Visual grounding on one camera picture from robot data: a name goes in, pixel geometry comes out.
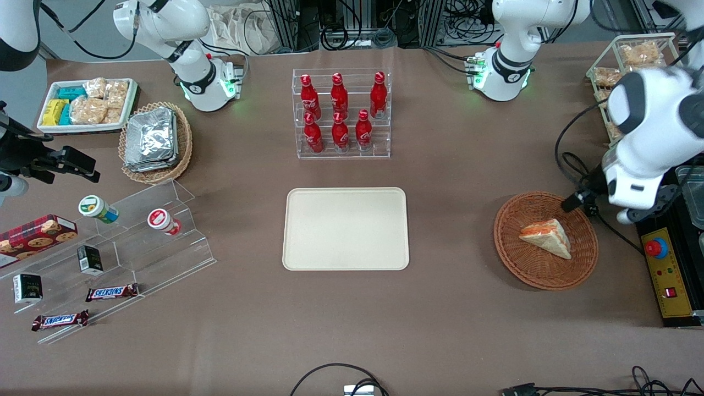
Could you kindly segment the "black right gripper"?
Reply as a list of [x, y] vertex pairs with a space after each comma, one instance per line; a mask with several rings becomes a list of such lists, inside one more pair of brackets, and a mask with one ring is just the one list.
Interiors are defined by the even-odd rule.
[[25, 178], [34, 178], [53, 184], [55, 172], [73, 174], [98, 183], [101, 174], [96, 160], [72, 146], [51, 150], [45, 146], [53, 136], [35, 134], [5, 112], [7, 103], [1, 103], [1, 168], [3, 172]]

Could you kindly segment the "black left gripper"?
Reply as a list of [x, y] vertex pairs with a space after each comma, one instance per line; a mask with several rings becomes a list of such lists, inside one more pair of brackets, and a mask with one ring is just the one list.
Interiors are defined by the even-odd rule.
[[576, 191], [562, 201], [562, 210], [570, 213], [583, 207], [587, 216], [596, 216], [599, 212], [597, 198], [608, 195], [608, 183], [601, 165], [597, 165], [582, 178], [582, 191]]

